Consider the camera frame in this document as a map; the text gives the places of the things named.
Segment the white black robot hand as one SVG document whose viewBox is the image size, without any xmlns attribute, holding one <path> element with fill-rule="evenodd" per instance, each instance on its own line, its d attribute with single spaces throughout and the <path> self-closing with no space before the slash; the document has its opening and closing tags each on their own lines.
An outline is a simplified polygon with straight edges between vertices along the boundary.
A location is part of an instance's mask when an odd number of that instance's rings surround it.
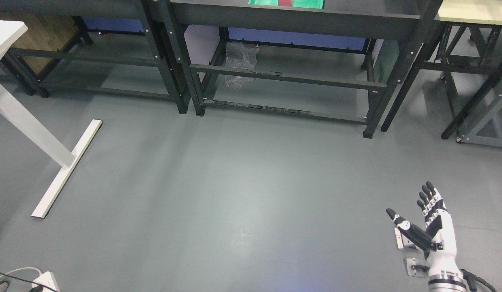
<svg viewBox="0 0 502 292">
<path fill-rule="evenodd" d="M 400 233 L 425 253 L 430 264 L 429 276 L 448 274 L 462 277 L 456 264 L 457 243 L 453 219 L 444 198 L 434 185 L 427 181 L 422 185 L 417 201 L 425 219 L 425 230 L 409 222 L 396 211 L 388 208 L 386 212 Z"/>
</svg>

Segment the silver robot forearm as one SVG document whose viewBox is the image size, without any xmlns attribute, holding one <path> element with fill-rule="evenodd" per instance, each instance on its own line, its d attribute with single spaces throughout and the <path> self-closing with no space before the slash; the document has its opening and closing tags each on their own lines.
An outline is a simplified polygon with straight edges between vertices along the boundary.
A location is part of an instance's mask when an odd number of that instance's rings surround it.
<svg viewBox="0 0 502 292">
<path fill-rule="evenodd" d="M 464 280 L 455 275 L 441 273 L 434 274 L 428 280 L 429 292 L 466 292 Z"/>
</svg>

